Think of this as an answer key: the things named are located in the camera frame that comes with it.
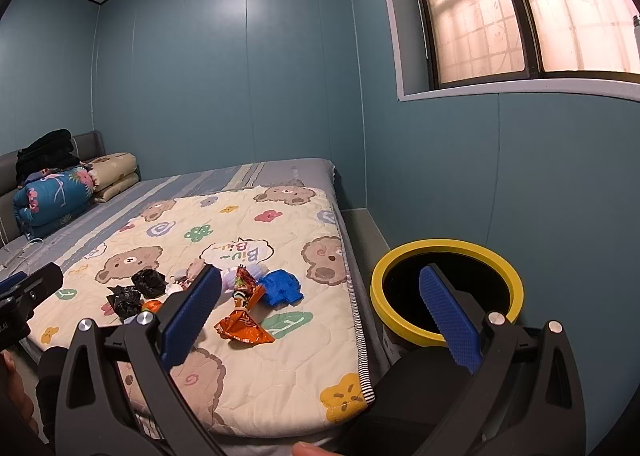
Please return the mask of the person's left hand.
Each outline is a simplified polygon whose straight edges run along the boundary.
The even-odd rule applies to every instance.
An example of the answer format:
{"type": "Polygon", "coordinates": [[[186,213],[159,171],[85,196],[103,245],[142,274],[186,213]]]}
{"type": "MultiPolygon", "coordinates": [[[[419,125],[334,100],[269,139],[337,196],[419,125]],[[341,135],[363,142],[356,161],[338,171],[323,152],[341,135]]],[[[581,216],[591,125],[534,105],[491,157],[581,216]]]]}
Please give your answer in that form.
{"type": "Polygon", "coordinates": [[[1,352],[1,454],[35,455],[38,424],[34,403],[26,394],[24,382],[12,354],[1,352]]]}

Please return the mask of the person's right hand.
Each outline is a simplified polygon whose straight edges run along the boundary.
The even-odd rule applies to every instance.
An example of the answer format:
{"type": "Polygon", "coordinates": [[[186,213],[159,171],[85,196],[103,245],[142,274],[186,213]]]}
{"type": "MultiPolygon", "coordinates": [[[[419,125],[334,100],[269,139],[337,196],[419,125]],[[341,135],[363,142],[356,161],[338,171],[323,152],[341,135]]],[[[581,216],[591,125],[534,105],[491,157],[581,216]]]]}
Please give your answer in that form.
{"type": "Polygon", "coordinates": [[[336,453],[306,442],[297,442],[292,447],[293,456],[338,456],[336,453]]]}

